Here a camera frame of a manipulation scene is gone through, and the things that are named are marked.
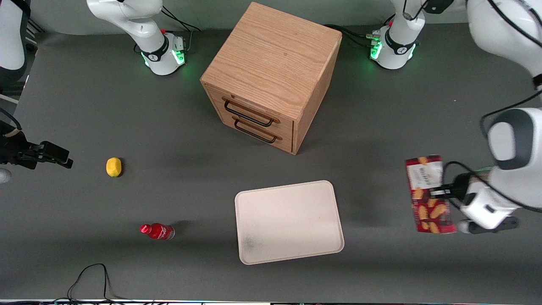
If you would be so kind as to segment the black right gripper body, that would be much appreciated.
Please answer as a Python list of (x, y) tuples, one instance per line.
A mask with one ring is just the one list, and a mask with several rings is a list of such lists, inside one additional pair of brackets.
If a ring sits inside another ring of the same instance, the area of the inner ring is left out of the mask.
[(13, 127), (4, 121), (0, 122), (0, 161), (1, 164), (19, 165), (27, 169), (35, 169), (37, 164), (43, 163), (33, 144), (27, 141), (21, 129)]

